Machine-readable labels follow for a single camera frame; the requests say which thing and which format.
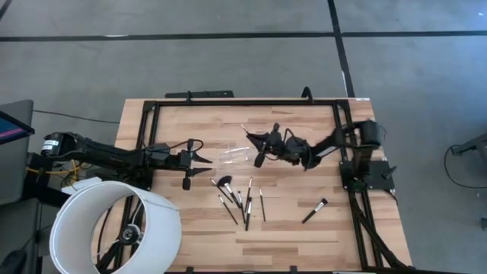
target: computer screen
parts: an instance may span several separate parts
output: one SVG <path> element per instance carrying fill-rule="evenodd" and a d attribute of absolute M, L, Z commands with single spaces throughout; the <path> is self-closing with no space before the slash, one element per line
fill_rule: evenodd
<path fill-rule="evenodd" d="M 0 111 L 0 145 L 34 134 L 34 130 L 14 117 Z"/>

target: cable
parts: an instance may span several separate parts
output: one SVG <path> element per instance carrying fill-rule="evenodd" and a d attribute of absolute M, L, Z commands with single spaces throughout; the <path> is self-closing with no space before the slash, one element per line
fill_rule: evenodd
<path fill-rule="evenodd" d="M 93 167 L 94 167 L 94 165 L 93 165 L 93 164 L 89 164 L 89 165 L 90 165 L 89 167 L 83 167 L 83 164 L 81 164 L 81 169 L 82 169 L 82 170 L 89 170 L 89 169 L 91 169 L 91 168 L 93 168 Z"/>
<path fill-rule="evenodd" d="M 75 183 L 76 181 L 79 181 L 79 177 L 78 177 L 78 168 L 76 167 L 75 160 L 71 159 L 71 163 L 73 165 L 73 170 L 75 171 L 75 178 L 71 178 L 71 186 L 72 186 L 73 183 Z"/>
<path fill-rule="evenodd" d="M 399 205 L 399 202 L 397 202 L 397 197 L 394 195 L 390 190 L 384 190 L 387 194 L 389 194 L 391 197 L 393 197 L 394 201 L 396 201 L 396 204 Z"/>
<path fill-rule="evenodd" d="M 80 176 L 79 174 L 75 174 L 75 172 L 74 172 L 74 171 L 69 172 L 69 174 L 68 174 L 68 175 L 66 175 L 65 177 L 61 177 L 61 178 L 62 178 L 62 181 L 61 181 L 61 183 L 59 184 L 59 188 L 61 189 L 61 188 L 62 188 L 62 186 L 66 185 L 66 186 L 70 186 L 70 187 L 72 187 L 72 189 L 74 189 L 75 191 L 78 191 L 78 190 L 75 188 L 74 184 L 75 184 L 76 182 L 78 182 L 78 181 L 79 181 L 79 177 L 86 178 L 85 176 Z"/>
<path fill-rule="evenodd" d="M 135 217 L 137 216 L 138 214 L 138 211 L 142 208 L 142 201 L 139 200 L 137 202 L 137 208 L 135 209 L 135 211 L 132 213 L 132 217 L 130 218 L 132 220 L 132 224 L 135 223 Z"/>
<path fill-rule="evenodd" d="M 291 133 L 291 136 L 294 137 L 294 133 L 289 129 L 287 128 L 285 131 L 284 131 L 284 138 L 282 139 L 283 142 L 286 142 L 286 136 L 288 135 L 288 132 Z"/>
<path fill-rule="evenodd" d="M 79 116 L 74 116 L 74 115 L 69 115 L 69 114 L 64 114 L 64 113 L 56 113 L 53 111 L 45 111 L 45 110 L 32 110 L 33 112 L 37 113 L 45 113 L 45 114 L 52 114 L 52 115 L 59 115 L 59 116 L 66 116 L 74 119 L 83 119 L 91 122 L 98 122 L 98 123 L 111 123 L 111 124 L 120 124 L 120 122 L 115 122 L 115 121 L 106 121 L 106 120 L 100 120 L 100 119 L 91 119 L 91 118 L 84 118 L 84 117 L 79 117 Z"/>
<path fill-rule="evenodd" d="M 202 149 L 202 148 L 203 148 L 203 146 L 205 145 L 205 143 L 204 143 L 202 140 L 200 140 L 200 139 L 193 139 L 193 141 L 194 141 L 194 142 L 198 142 L 198 143 L 200 143 L 201 145 L 199 146 L 199 148 L 194 149 L 194 150 L 189 151 L 189 152 L 197 152 L 198 150 Z M 170 146 L 169 148 L 155 149 L 154 151 L 156 151 L 156 152 L 168 151 L 168 150 L 170 150 L 170 149 L 172 149 L 172 148 L 177 148 L 177 147 L 178 147 L 178 146 L 180 146 L 180 145 L 187 144 L 188 142 L 189 142 L 189 140 L 184 141 L 184 142 L 181 142 L 181 143 L 178 143 L 178 144 L 175 144 L 175 145 L 173 145 L 173 146 Z"/>
<path fill-rule="evenodd" d="M 73 169 L 71 170 L 63 170 L 63 171 L 44 171 L 43 173 L 45 174 L 49 174 L 49 175 L 59 175 L 59 174 L 70 174 L 71 172 L 78 172 L 78 169 L 80 168 L 80 165 L 78 166 L 74 166 Z M 27 171 L 30 171 L 30 172 L 34 172 L 36 174 L 40 173 L 39 170 L 35 170 L 35 169 L 32 169 L 32 168 L 26 168 Z"/>
<path fill-rule="evenodd" d="M 268 158 L 270 161 L 277 161 L 277 160 L 279 160 L 278 158 L 272 159 L 272 158 L 271 158 L 271 157 L 269 157 L 267 154 L 266 154 L 266 158 Z"/>
<path fill-rule="evenodd" d="M 54 224 L 52 224 L 52 225 L 47 225 L 47 226 L 45 226 L 45 227 L 43 227 L 43 228 L 41 228 L 41 229 L 39 229 L 39 230 L 35 231 L 35 232 L 33 233 L 33 235 L 32 235 L 32 236 L 30 236 L 30 238 L 29 238 L 29 239 L 28 239 L 28 240 L 25 242 L 25 244 L 22 246 L 21 250 L 23 250 L 23 249 L 24 249 L 24 248 L 27 246 L 27 244 L 29 244 L 30 240 L 32 240 L 34 237 L 36 237 L 36 236 L 37 236 L 37 234 L 38 234 L 39 232 L 44 231 L 44 230 L 46 230 L 47 228 L 51 228 L 53 225 L 54 225 Z"/>
<path fill-rule="evenodd" d="M 458 185 L 458 186 L 461 186 L 461 187 L 465 187 L 465 188 L 468 188 L 468 189 L 475 189 L 475 190 L 479 190 L 479 189 L 487 189 L 487 186 L 466 186 L 466 185 L 463 185 L 461 183 L 458 183 L 457 181 L 455 181 L 451 175 L 450 175 L 450 172 L 448 172 L 448 168 L 447 168 L 447 156 L 448 156 L 448 152 L 451 151 L 451 153 L 453 154 L 453 148 L 454 147 L 457 147 L 457 146 L 460 146 L 460 145 L 451 145 L 444 153 L 444 158 L 443 158 L 443 166 L 444 166 L 444 171 L 445 173 L 447 174 L 448 178 L 450 178 L 451 182 Z"/>
<path fill-rule="evenodd" d="M 103 235 L 103 230 L 105 230 L 105 225 L 107 224 L 108 215 L 112 212 L 112 206 L 107 210 L 103 223 L 101 224 L 100 234 L 98 235 L 98 245 L 97 245 L 97 263 L 100 262 L 100 246 L 101 246 L 101 236 Z"/>

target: white lamp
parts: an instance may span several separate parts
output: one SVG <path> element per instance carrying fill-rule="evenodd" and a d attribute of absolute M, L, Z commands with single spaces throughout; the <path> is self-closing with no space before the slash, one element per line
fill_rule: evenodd
<path fill-rule="evenodd" d="M 113 274 L 164 273 L 169 268 L 181 244 L 179 209 L 158 194 L 106 181 L 79 190 L 59 210 L 49 241 L 58 271 L 99 273 L 91 255 L 94 227 L 117 200 L 134 194 L 145 209 L 144 236 L 130 260 Z"/>

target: wooden tabletop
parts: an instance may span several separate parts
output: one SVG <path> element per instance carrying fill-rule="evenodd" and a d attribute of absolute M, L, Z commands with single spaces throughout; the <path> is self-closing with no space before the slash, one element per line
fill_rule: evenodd
<path fill-rule="evenodd" d="M 126 101 L 116 138 L 117 147 L 135 147 L 143 102 L 143 99 Z M 351 99 L 350 107 L 354 121 L 374 118 L 369 100 Z M 151 114 L 145 136 L 148 136 L 150 121 Z M 318 167 L 306 172 L 302 166 L 293 167 L 284 161 L 266 160 L 261 168 L 253 166 L 253 158 L 236 164 L 218 161 L 226 146 L 252 146 L 240 124 L 250 132 L 268 132 L 274 123 L 279 123 L 282 131 L 290 128 L 311 145 L 335 129 L 331 107 L 327 106 L 161 108 L 156 142 L 175 145 L 189 138 L 201 139 L 205 146 L 199 154 L 214 162 L 197 165 L 214 169 L 194 177 L 190 191 L 181 188 L 182 173 L 155 173 L 151 191 L 180 208 L 183 225 L 181 248 L 170 271 L 184 271 L 187 266 L 195 267 L 196 271 L 285 271 L 290 265 L 296 265 L 302 271 L 360 269 L 349 199 L 341 187 L 338 152 L 325 157 Z M 382 151 L 374 153 L 374 158 L 383 156 Z M 231 187 L 234 192 L 242 192 L 242 199 L 246 199 L 248 183 L 253 177 L 250 195 L 254 199 L 249 231 L 245 231 L 240 210 L 227 202 L 239 222 L 235 225 L 218 199 L 220 193 L 209 181 L 210 177 L 218 180 L 224 175 L 233 177 Z M 264 197 L 265 222 L 259 188 Z M 395 201 L 380 190 L 370 191 L 369 196 L 377 232 L 400 260 L 411 264 Z M 306 224 L 301 224 L 322 198 L 329 204 Z M 122 211 L 123 202 L 118 202 L 107 222 L 102 250 L 118 235 Z M 364 238 L 369 264 L 374 265 L 366 233 Z"/>

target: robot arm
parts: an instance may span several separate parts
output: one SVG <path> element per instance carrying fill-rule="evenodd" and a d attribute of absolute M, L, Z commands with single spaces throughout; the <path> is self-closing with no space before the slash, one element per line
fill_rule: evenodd
<path fill-rule="evenodd" d="M 194 142 L 189 139 L 187 150 L 182 150 L 172 155 L 172 149 L 167 144 L 156 144 L 145 148 L 136 148 L 128 151 L 95 142 L 72 132 L 54 132 L 44 138 L 41 155 L 53 161 L 76 160 L 94 164 L 114 170 L 126 180 L 136 181 L 141 173 L 146 170 L 177 170 L 184 171 L 183 188 L 189 190 L 190 177 L 202 173 L 211 168 L 192 168 L 192 161 L 211 163 L 196 154 Z"/>
<path fill-rule="evenodd" d="M 352 145 L 346 141 L 346 137 L 353 135 L 356 129 L 360 133 L 360 143 Z M 278 123 L 274 124 L 271 132 L 264 134 L 247 132 L 247 138 L 259 151 L 254 166 L 261 167 L 265 157 L 271 154 L 293 165 L 301 162 L 305 170 L 316 167 L 323 157 L 338 148 L 352 148 L 354 156 L 357 156 L 354 157 L 356 170 L 367 172 L 372 151 L 380 147 L 383 137 L 384 128 L 371 120 L 354 123 L 350 127 L 337 128 L 315 146 L 310 146 L 306 140 L 294 136 L 290 129 L 285 130 L 285 136 L 282 138 Z"/>

